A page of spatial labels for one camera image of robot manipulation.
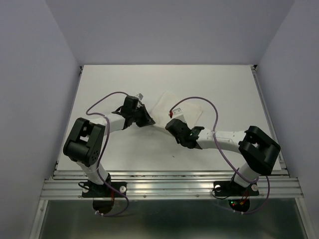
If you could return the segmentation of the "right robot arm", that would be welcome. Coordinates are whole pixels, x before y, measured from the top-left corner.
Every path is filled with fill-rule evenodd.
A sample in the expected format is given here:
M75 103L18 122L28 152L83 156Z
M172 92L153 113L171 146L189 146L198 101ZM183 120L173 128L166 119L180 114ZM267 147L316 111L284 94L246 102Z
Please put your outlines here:
M202 126L189 128L179 119L172 119L165 129L176 142L189 149L217 149L234 170L229 182L219 183L219 196L239 196L255 185L259 176L271 175L281 151L280 145L257 126L245 131L212 131ZM245 163L235 168L224 151L240 154Z

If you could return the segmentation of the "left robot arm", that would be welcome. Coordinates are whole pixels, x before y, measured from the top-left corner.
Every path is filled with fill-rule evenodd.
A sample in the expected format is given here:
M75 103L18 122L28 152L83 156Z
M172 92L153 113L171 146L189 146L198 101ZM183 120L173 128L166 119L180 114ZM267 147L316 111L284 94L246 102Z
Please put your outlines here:
M63 154L81 167L88 180L80 182L82 197L108 198L123 197L111 189L111 175L101 165L103 143L107 143L109 134L125 130L135 123L138 127L155 124L146 106L143 95L127 95L122 106L108 115L89 113L98 116L95 119L78 118L63 146Z

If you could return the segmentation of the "white cloth napkin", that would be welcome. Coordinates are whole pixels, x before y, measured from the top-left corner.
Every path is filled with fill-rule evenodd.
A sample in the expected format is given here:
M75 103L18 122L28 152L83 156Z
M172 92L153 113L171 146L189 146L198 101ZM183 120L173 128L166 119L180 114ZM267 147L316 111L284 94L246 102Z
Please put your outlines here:
M179 103L172 110L173 115L172 118L170 118L170 109L179 101L180 98L173 93L165 92L162 94L150 113L150 116L155 121L155 124L153 125L154 128L167 133L165 126L174 118L182 120L189 128L195 126L203 113L203 109L199 105L191 104L186 101Z

